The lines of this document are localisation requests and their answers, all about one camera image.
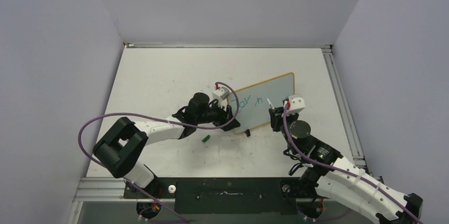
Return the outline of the green capped whiteboard marker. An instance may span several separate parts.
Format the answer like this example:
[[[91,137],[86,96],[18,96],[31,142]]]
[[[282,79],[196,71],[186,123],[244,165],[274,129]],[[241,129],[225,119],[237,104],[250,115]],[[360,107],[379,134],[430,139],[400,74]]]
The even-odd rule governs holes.
[[[270,109],[274,109],[274,105],[272,104],[272,102],[270,101],[270,99],[267,98],[267,102],[270,106]]]

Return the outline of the yellow framed whiteboard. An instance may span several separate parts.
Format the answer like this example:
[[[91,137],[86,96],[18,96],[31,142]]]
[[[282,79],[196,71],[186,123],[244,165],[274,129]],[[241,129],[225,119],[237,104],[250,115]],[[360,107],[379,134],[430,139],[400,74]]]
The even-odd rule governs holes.
[[[295,94],[295,74],[289,72],[262,82],[236,90],[236,96],[230,94],[228,104],[232,111],[237,111],[236,119],[241,123],[233,129],[235,134],[245,133],[247,129],[254,130],[270,122],[267,98],[274,107],[282,105],[282,101]]]

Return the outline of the green marker cap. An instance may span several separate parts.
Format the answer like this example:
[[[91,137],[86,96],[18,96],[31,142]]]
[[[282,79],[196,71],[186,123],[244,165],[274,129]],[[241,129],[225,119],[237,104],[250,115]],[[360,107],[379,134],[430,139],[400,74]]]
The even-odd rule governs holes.
[[[201,141],[203,143],[207,142],[210,139],[210,135],[205,136]]]

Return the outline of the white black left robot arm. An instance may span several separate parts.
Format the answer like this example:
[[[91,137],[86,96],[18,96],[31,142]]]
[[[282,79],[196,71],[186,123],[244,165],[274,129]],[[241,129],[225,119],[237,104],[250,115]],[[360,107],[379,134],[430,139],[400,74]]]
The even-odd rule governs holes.
[[[113,177],[133,182],[143,197],[151,198],[157,193],[158,183],[150,168],[139,161],[143,149],[164,140],[184,139],[199,125],[208,123],[223,131],[240,127],[226,100],[210,100],[204,93],[195,93],[188,105],[166,120],[133,122],[119,118],[96,143],[93,155]]]

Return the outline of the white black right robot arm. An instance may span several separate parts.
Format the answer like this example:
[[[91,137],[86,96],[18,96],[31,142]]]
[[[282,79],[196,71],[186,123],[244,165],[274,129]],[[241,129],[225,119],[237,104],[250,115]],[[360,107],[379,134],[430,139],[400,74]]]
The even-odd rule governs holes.
[[[338,150],[311,134],[298,113],[288,107],[269,108],[271,128],[281,132],[287,143],[284,154],[298,163],[290,170],[304,168],[300,191],[313,199],[332,199],[373,223],[421,223],[423,199],[404,194],[378,181],[354,165]]]

